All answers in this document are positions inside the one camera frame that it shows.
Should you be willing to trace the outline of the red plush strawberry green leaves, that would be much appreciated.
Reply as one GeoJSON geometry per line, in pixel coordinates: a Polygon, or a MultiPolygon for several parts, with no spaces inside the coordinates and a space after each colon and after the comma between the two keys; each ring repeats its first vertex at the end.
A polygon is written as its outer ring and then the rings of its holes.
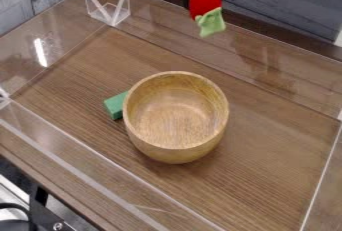
{"type": "Polygon", "coordinates": [[[200,27],[200,36],[202,38],[226,29],[222,15],[222,0],[189,0],[189,11],[200,27]]]}

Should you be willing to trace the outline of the wooden bowl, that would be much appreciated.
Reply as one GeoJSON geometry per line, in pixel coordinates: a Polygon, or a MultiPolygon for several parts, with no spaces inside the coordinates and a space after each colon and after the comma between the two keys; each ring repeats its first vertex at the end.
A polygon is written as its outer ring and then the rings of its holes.
{"type": "Polygon", "coordinates": [[[206,156],[225,135],[228,97],[206,77],[186,71],[157,73],[129,90],[124,119],[137,149],[152,159],[184,164],[206,156]]]}

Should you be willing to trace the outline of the green foam block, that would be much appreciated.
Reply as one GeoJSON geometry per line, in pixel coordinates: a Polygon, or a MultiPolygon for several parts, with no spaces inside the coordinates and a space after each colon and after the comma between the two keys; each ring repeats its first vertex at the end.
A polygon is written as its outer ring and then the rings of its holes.
{"type": "Polygon", "coordinates": [[[124,117],[124,103],[128,92],[124,92],[105,100],[105,107],[113,120],[124,117]]]}

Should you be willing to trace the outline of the clear acrylic corner bracket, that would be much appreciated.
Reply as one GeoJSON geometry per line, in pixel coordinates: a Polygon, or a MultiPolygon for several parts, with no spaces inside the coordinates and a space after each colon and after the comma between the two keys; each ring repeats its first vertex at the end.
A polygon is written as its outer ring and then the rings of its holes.
{"type": "Polygon", "coordinates": [[[118,4],[107,2],[105,5],[98,0],[86,0],[87,13],[91,18],[117,27],[132,15],[130,0],[119,0],[118,4]]]}

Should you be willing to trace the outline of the black table leg bracket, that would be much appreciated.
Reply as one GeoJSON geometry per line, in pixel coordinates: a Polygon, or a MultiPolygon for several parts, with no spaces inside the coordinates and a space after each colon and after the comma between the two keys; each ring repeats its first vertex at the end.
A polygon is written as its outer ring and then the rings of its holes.
{"type": "Polygon", "coordinates": [[[35,186],[30,194],[30,213],[33,231],[77,231],[67,222],[47,208],[49,192],[35,186]]]}

